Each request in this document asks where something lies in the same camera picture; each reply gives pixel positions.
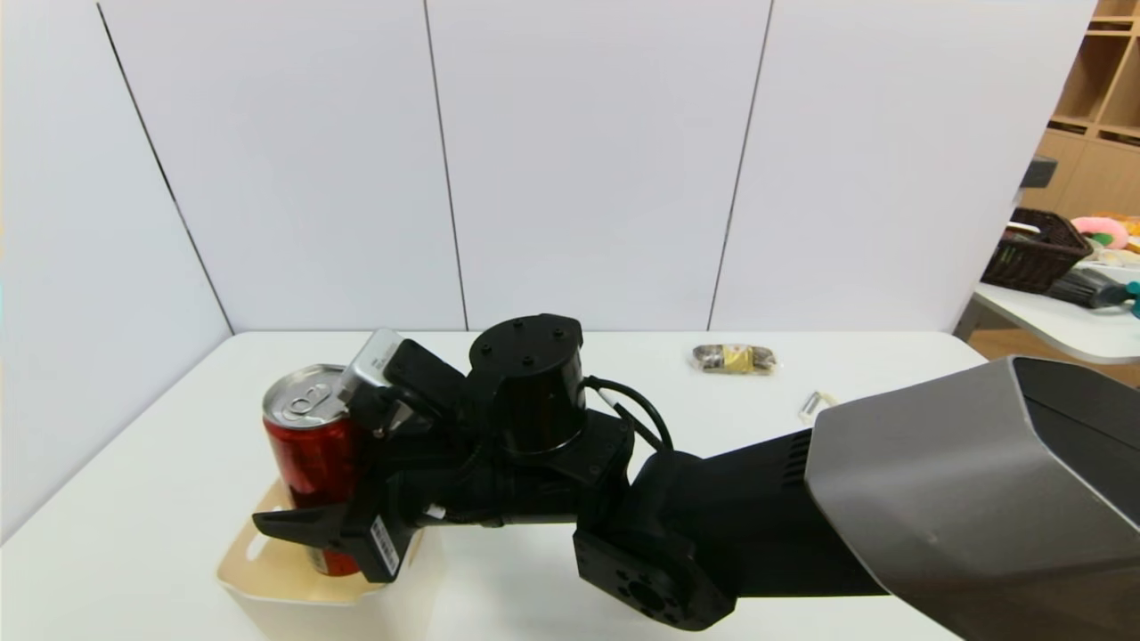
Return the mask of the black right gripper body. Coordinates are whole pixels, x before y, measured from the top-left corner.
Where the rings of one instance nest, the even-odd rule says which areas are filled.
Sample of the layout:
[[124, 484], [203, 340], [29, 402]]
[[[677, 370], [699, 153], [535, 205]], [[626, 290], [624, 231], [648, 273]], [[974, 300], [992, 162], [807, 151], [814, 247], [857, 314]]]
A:
[[420, 529], [500, 527], [500, 437], [491, 427], [396, 435], [367, 454], [351, 500], [366, 500], [368, 516], [347, 549], [366, 581], [396, 581]]

